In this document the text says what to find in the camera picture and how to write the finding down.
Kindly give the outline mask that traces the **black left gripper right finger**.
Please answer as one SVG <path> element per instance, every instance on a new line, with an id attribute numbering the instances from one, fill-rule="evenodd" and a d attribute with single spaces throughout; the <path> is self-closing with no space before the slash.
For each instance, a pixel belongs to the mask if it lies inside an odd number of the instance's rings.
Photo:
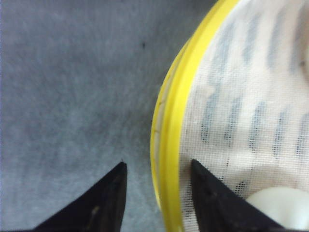
<path id="1" fill-rule="evenodd" d="M 236 195 L 196 159 L 192 199 L 200 231 L 283 231 L 284 227 Z"/>

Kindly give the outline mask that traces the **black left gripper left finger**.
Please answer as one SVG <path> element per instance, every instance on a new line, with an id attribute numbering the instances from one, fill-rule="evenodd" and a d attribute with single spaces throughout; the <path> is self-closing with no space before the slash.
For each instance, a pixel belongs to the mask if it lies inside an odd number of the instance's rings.
<path id="1" fill-rule="evenodd" d="M 126 206 L 127 165 L 118 163 L 82 196 L 34 231 L 120 231 Z"/>

